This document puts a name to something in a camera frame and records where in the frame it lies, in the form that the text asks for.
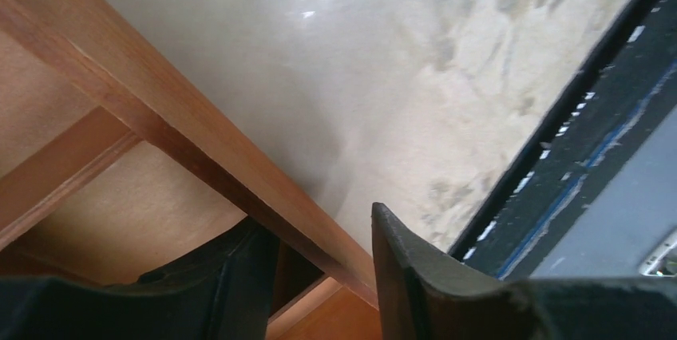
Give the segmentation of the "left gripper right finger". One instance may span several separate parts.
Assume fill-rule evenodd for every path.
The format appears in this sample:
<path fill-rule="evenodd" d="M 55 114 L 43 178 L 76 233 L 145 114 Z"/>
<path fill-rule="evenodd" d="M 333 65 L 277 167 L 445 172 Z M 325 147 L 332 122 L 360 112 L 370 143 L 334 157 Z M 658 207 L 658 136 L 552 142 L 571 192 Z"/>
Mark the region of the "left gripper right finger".
<path fill-rule="evenodd" d="M 649 277 L 504 282 L 371 212 L 385 339 L 673 339 L 676 284 Z"/>

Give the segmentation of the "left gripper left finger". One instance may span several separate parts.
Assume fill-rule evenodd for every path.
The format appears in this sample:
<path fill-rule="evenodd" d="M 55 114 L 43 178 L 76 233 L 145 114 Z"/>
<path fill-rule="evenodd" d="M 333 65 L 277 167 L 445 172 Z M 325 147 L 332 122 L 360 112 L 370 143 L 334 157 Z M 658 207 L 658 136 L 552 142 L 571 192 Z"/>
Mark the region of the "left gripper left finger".
<path fill-rule="evenodd" d="M 253 219 L 139 277 L 87 287 L 55 276 L 1 281 L 4 339 L 262 339 L 279 239 Z"/>

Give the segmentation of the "orange compartment tray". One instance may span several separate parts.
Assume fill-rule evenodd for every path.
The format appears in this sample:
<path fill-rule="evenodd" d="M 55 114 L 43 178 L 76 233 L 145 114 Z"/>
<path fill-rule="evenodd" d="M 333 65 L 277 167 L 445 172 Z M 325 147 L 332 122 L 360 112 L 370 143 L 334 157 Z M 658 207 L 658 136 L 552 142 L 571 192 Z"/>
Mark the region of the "orange compartment tray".
<path fill-rule="evenodd" d="M 371 257 L 106 0 L 1 0 L 1 281 L 133 284 L 250 218 L 262 339 L 378 339 Z"/>

